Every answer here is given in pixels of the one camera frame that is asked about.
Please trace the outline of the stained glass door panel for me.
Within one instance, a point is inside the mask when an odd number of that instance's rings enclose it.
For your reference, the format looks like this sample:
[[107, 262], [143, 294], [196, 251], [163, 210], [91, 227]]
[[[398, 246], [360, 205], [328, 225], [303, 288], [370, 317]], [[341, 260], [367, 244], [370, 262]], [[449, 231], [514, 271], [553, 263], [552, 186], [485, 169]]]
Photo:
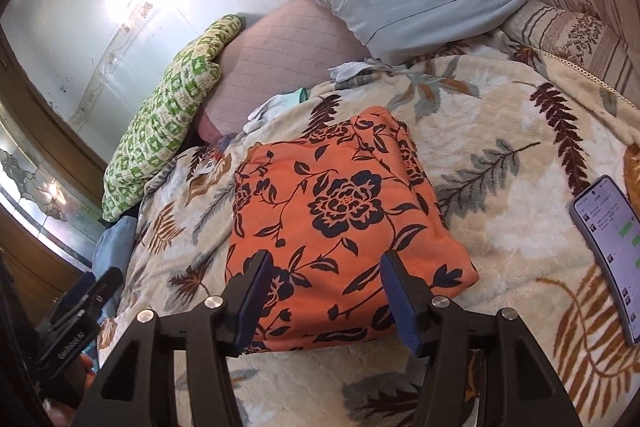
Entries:
[[92, 268], [101, 209], [64, 180], [1, 109], [1, 206], [39, 243], [81, 271]]

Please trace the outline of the blue folded towel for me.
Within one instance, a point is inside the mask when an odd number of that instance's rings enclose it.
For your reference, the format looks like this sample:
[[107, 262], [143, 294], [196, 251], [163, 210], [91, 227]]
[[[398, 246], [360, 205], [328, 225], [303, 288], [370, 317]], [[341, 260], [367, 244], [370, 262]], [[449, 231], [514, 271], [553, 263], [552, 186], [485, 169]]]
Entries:
[[127, 273], [137, 226], [137, 218], [124, 216], [102, 233], [92, 257], [92, 273], [97, 279], [111, 268], [119, 269], [122, 275]]

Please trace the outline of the orange floral blouse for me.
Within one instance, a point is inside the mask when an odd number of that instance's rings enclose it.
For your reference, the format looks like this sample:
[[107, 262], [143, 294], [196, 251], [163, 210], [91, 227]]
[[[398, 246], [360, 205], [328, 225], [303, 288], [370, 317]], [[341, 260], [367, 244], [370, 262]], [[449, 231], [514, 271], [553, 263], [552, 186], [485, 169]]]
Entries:
[[227, 277], [272, 254], [250, 351], [359, 343], [394, 328], [380, 261], [395, 251], [438, 295], [477, 282], [407, 126], [380, 106], [305, 138], [257, 145], [235, 170]]

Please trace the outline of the small grey crumpled cloth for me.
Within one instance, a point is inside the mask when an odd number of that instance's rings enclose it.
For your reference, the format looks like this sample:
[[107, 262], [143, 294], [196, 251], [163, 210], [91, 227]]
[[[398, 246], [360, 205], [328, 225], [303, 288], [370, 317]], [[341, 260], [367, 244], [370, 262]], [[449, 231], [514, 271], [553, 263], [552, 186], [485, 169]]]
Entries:
[[388, 65], [374, 58], [367, 58], [363, 61], [345, 62], [341, 65], [330, 67], [328, 73], [330, 78], [335, 82], [346, 82], [359, 75], [371, 74], [371, 72], [405, 72], [407, 69], [404, 65], [393, 66]]

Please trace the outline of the small white teal cloth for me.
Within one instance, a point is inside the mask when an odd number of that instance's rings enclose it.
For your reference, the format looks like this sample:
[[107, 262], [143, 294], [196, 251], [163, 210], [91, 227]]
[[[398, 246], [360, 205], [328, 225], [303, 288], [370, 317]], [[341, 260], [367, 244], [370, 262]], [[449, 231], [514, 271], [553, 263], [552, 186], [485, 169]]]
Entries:
[[267, 124], [267, 122], [276, 119], [289, 109], [307, 100], [308, 92], [306, 88], [299, 88], [290, 93], [273, 95], [247, 116], [246, 124], [243, 126], [243, 132], [250, 134], [261, 128], [264, 124]]

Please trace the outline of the pink quilted mattress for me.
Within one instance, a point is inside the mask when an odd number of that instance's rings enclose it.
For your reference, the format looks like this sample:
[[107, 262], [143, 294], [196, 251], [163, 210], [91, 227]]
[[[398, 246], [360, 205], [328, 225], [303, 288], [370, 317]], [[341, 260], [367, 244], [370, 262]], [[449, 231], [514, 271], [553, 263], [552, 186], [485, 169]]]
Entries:
[[194, 131], [207, 143], [239, 132], [273, 95], [314, 87], [329, 79], [329, 68], [368, 56], [325, 5], [285, 3], [243, 29], [216, 58], [221, 78], [201, 104]]

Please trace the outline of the green checkered pillow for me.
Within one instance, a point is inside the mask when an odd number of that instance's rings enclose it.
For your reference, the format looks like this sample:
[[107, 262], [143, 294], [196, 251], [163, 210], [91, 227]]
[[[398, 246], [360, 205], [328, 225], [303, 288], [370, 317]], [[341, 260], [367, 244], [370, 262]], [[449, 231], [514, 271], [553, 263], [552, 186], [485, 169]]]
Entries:
[[216, 58], [244, 29], [228, 14], [180, 50], [122, 135], [103, 176], [102, 219], [115, 222], [141, 202], [145, 184], [178, 152], [202, 102], [221, 80]]

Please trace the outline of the smartphone with lit screen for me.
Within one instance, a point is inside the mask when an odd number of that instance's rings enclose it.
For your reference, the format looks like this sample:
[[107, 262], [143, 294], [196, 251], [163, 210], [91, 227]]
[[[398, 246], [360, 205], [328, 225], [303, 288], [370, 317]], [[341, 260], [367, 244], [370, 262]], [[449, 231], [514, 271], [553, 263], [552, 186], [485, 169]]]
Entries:
[[628, 345], [638, 345], [639, 216], [608, 174], [579, 193], [568, 212], [603, 272]]

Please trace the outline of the striped beige cushion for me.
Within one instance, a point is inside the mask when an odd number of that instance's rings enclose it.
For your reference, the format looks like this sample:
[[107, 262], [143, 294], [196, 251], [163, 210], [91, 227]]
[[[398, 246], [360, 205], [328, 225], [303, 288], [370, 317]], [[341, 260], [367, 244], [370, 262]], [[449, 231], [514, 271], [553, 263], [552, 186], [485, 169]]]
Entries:
[[528, 0], [502, 30], [639, 103], [639, 0]]

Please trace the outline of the leaf pattern blanket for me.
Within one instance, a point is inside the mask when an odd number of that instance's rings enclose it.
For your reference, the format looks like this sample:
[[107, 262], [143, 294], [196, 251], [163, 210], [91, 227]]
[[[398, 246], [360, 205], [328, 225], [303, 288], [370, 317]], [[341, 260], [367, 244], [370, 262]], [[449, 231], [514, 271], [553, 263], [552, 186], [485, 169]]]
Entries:
[[385, 251], [465, 309], [518, 310], [586, 426], [639, 392], [611, 291], [570, 217], [598, 176], [639, 186], [639, 107], [538, 50], [484, 46], [327, 82], [145, 185], [106, 359], [143, 310], [188, 311], [269, 251], [268, 297], [230, 363], [249, 426], [407, 426], [425, 364], [395, 332]]

